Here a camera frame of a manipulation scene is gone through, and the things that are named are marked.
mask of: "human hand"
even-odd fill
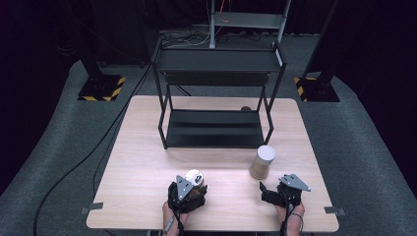
[[[177,236],[180,233],[178,228],[178,221],[174,216],[174,212],[169,207],[168,202],[165,202],[162,206],[162,213],[163,213],[163,230],[165,230],[166,225],[168,222],[173,219],[172,225],[167,232],[164,232],[167,236]],[[190,213],[182,213],[180,214],[180,221],[185,226],[187,223],[188,217],[190,217]]]
[[[278,213],[279,222],[282,223],[285,220],[286,208],[274,205],[276,212]],[[287,235],[294,236],[300,235],[300,229],[303,224],[302,217],[304,216],[304,205],[301,202],[299,206],[296,206],[295,209],[288,216],[287,221]]]

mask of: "metal shelf frame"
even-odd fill
[[[215,48],[215,27],[274,29],[278,30],[277,40],[281,42],[291,0],[286,0],[283,13],[278,15],[237,12],[219,13],[215,11],[214,2],[215,0],[211,0],[209,48]]]

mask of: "black curtain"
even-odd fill
[[[222,0],[215,0],[215,8],[220,10]],[[328,18],[334,0],[292,0],[288,12],[285,33],[320,33]],[[193,24],[208,22],[210,0],[156,0],[159,28],[168,30],[185,28]],[[284,11],[284,0],[234,0],[231,8],[229,1],[224,0],[223,11],[244,13],[281,14]],[[224,32],[240,29],[226,29]]]
[[[325,71],[341,58],[333,74],[357,93],[417,196],[417,9],[411,1],[367,3],[358,9],[357,3],[340,0],[309,72]],[[362,21],[354,23],[363,10]],[[351,41],[343,40],[346,28],[355,29]]]
[[[75,62],[53,39],[59,14],[48,1],[0,2],[0,194],[42,136]]]

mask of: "yellow black hazard tape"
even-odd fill
[[[298,94],[300,95],[300,98],[301,98],[301,100],[302,100],[302,101],[308,101],[308,99],[307,99],[307,97],[306,97],[305,90],[304,90],[304,88],[302,87],[300,80],[301,80],[301,79],[300,79],[300,78],[298,78],[298,77],[294,78],[294,82],[295,82],[295,86],[297,87]],[[306,80],[309,80],[309,81],[315,81],[315,80],[316,80],[316,78],[306,78]]]
[[[119,82],[117,83],[116,88],[113,91],[110,91],[106,95],[81,95],[79,96],[79,100],[86,100],[86,101],[112,101],[117,98],[122,89],[123,84],[126,81],[126,77],[120,78]]]

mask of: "black metal shelf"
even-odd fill
[[[164,148],[258,148],[266,145],[273,131],[270,109],[286,67],[279,42],[271,49],[170,49],[159,44],[152,56],[152,69],[161,116],[158,130]],[[278,73],[268,102],[266,87],[271,73]],[[165,98],[159,75],[166,85]],[[261,90],[254,110],[175,109],[171,86],[257,87]],[[260,107],[264,104],[269,130],[263,135]],[[169,111],[166,137],[162,130]]]

